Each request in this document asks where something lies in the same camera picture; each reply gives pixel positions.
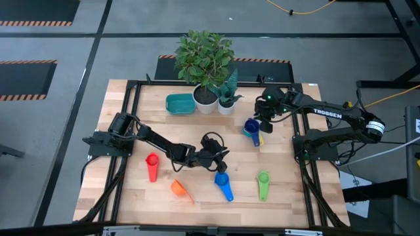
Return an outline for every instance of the wooden table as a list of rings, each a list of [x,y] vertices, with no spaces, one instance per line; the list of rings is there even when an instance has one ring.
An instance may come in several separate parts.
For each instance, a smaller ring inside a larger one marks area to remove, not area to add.
[[[126,80],[110,80],[99,117],[99,130],[107,130],[115,113],[120,112],[126,84]],[[163,152],[137,141],[127,164],[117,223],[308,227],[301,173],[299,165],[293,160],[292,120],[276,123],[272,134],[263,134],[265,145],[253,147],[251,140],[242,134],[242,125],[253,116],[255,97],[261,95],[264,88],[240,87],[237,93],[245,97],[238,101],[232,115],[221,115],[217,111],[210,115],[198,111],[185,116],[169,115],[165,109],[166,96],[191,92],[192,89],[187,86],[142,86],[137,115],[144,124],[174,143],[182,142],[199,148],[201,137],[206,132],[218,132],[230,150],[224,161],[228,165],[234,200],[230,203],[226,201],[213,182],[214,172],[196,167],[183,168],[176,173]],[[303,84],[303,90],[305,94],[320,100],[317,85]],[[327,129],[324,117],[309,114],[308,119],[311,128]],[[299,122],[302,134],[304,130],[300,116]],[[160,156],[155,183],[148,180],[145,162],[150,152]],[[86,215],[104,191],[109,163],[109,157],[100,157],[87,167],[74,220]],[[324,198],[340,219],[349,224],[337,170],[327,161],[318,161],[317,164]],[[271,178],[266,202],[259,201],[258,196],[256,177],[261,170],[267,170]],[[178,197],[171,192],[175,179],[189,191],[194,205],[187,197]],[[110,219],[113,202],[111,196],[106,219]],[[312,205],[316,223],[320,224],[313,196]]]

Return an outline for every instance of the orange striped tape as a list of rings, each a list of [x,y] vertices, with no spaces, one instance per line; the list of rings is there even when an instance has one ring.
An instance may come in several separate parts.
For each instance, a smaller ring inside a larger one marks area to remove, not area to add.
[[[16,95],[0,95],[1,101],[23,101],[23,100],[44,100],[46,94],[16,94]]]
[[[67,21],[0,21],[0,26],[70,26]]]
[[[175,58],[174,55],[160,55],[159,58]]]
[[[274,62],[274,63],[290,63],[288,60],[275,60],[275,59],[253,59],[253,58],[234,58],[237,62]]]
[[[160,55],[159,58],[175,58],[174,55]],[[275,62],[275,63],[288,63],[288,60],[275,60],[275,59],[252,59],[252,58],[234,58],[237,62]]]
[[[57,64],[57,60],[0,61],[0,64],[32,64],[32,63],[54,63],[54,64]]]

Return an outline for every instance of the small white pot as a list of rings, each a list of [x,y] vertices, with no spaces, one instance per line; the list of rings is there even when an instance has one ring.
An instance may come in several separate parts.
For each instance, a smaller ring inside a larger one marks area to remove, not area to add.
[[[215,100],[215,102],[213,102],[212,104],[207,104],[207,105],[204,105],[204,104],[201,104],[201,103],[197,102],[196,98],[194,98],[194,92],[200,86],[201,86],[200,84],[197,85],[194,88],[194,90],[192,91],[192,99],[194,99],[194,102],[196,103],[196,106],[201,113],[206,114],[206,115],[210,114],[210,113],[213,113],[217,108],[217,104],[219,104],[219,99],[217,98]]]
[[[222,107],[222,105],[220,104],[220,102],[217,102],[217,110],[222,115],[230,115],[234,111],[235,105],[236,105],[236,102],[234,102],[234,104],[231,107],[224,108],[224,107]]]

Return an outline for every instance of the black floor mat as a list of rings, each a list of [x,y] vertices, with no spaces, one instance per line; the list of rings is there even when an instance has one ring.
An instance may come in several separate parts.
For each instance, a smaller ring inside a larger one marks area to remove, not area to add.
[[[70,26],[80,0],[0,0],[0,26]]]
[[[161,55],[157,60],[155,79],[176,80],[178,69],[174,69],[175,56]],[[265,76],[265,82],[294,83],[290,61],[275,59],[234,58],[229,62],[229,70],[238,69],[238,80],[255,82],[257,76]]]
[[[0,61],[0,101],[47,97],[56,60]]]

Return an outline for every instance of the potted plant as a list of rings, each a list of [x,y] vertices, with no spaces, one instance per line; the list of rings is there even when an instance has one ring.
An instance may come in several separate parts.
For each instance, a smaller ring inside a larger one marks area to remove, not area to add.
[[[234,57],[234,51],[229,49],[232,41],[208,31],[190,30],[188,36],[180,38],[180,47],[175,51],[178,78],[198,83],[192,93],[194,101],[202,113],[210,114],[217,107],[218,97],[209,88],[221,86],[229,74],[228,63]]]
[[[231,74],[227,82],[223,83],[219,88],[210,87],[210,90],[219,97],[217,109],[220,114],[230,115],[235,108],[236,101],[243,97],[242,95],[235,96],[236,89],[238,89],[237,69]]]

